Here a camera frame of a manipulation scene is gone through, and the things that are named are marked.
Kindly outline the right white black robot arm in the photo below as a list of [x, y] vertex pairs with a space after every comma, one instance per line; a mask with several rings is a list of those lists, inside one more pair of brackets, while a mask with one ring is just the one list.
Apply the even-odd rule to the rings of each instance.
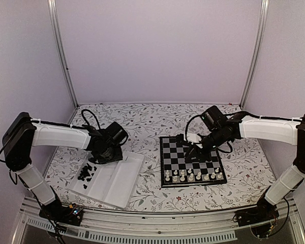
[[209, 134], [188, 135], [184, 132], [184, 141], [190, 147], [186, 160], [191, 157], [205, 159], [213, 149], [239, 139], [262, 139], [296, 146], [292, 165], [263, 193], [253, 209], [256, 221], [263, 222], [269, 217], [272, 207], [305, 180], [305, 115], [282, 118], [254, 115], [247, 111], [223, 114], [217, 106], [211, 106], [198, 118], [207, 126]]

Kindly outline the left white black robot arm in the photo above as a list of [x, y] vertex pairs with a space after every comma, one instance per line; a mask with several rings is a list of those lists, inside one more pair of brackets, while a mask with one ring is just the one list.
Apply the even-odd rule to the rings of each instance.
[[121, 147], [129, 137], [117, 122], [106, 128], [89, 123], [81, 126], [32, 118], [29, 113], [17, 115], [2, 138], [0, 162], [16, 174], [55, 221], [62, 220], [65, 209], [53, 188], [46, 182], [31, 159], [37, 147], [67, 147], [87, 151], [93, 163], [110, 163], [123, 158]]

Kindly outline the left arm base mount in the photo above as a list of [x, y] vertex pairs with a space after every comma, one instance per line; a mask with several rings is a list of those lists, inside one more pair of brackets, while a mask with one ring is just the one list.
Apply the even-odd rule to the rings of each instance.
[[74, 203], [68, 206], [50, 203], [41, 206], [39, 216], [54, 222], [80, 226], [83, 218], [83, 207]]

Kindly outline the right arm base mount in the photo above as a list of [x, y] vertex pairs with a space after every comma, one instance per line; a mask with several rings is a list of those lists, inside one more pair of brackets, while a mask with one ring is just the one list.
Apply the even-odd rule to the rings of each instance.
[[233, 222], [239, 227], [250, 226], [252, 234], [259, 238], [268, 238], [278, 223], [279, 212], [276, 206], [270, 208], [255, 206], [234, 213]]

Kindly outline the white chess king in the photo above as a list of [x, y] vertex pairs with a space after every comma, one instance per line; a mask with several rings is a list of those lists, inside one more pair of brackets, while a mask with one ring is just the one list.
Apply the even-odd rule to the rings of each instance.
[[188, 177], [188, 181], [194, 181], [194, 174], [191, 173]]

